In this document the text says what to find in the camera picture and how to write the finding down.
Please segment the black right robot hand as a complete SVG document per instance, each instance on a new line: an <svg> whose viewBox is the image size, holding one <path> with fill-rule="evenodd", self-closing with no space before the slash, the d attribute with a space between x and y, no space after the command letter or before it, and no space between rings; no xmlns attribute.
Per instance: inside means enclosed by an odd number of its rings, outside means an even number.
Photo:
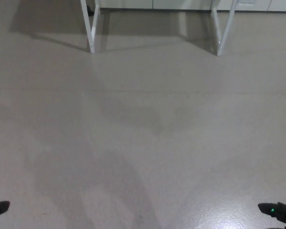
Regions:
<svg viewBox="0 0 286 229"><path fill-rule="evenodd" d="M259 210L266 215L276 218L282 223L286 223L286 204L277 203L259 203Z"/></svg>

